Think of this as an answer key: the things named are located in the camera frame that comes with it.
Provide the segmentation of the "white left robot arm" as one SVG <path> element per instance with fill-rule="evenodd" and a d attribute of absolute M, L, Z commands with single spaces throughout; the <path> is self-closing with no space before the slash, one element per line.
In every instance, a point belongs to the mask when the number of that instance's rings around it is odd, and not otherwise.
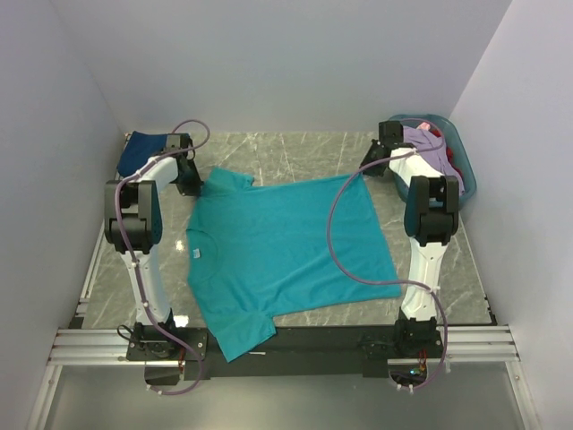
<path fill-rule="evenodd" d="M 119 253 L 132 284 L 136 322 L 161 326 L 150 334 L 147 349 L 157 359 L 173 357 L 179 348 L 173 311 L 160 275 L 158 245 L 163 236 L 159 194 L 175 185 L 183 196 L 197 196 L 202 181 L 188 150 L 154 155 L 125 178 L 104 186 L 104 236 Z"/>

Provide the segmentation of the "teal t-shirt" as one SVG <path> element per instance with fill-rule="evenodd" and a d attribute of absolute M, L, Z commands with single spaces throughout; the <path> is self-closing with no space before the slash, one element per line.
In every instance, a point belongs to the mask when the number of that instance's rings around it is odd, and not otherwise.
<path fill-rule="evenodd" d="M 190 288 L 228 360 L 274 335 L 276 316 L 401 293 L 359 177 L 257 186 L 215 168 L 186 235 Z"/>

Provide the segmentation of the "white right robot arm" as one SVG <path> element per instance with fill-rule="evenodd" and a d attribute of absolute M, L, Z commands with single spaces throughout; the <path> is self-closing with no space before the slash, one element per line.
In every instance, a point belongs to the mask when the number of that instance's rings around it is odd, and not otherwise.
<path fill-rule="evenodd" d="M 373 139 L 360 164 L 369 176 L 390 169 L 407 185 L 404 229 L 411 245 L 411 283 L 395 323 L 393 347 L 402 357 L 440 344 L 438 306 L 440 268 L 450 239 L 458 230 L 459 183 L 420 155 L 414 146 L 391 138 Z"/>

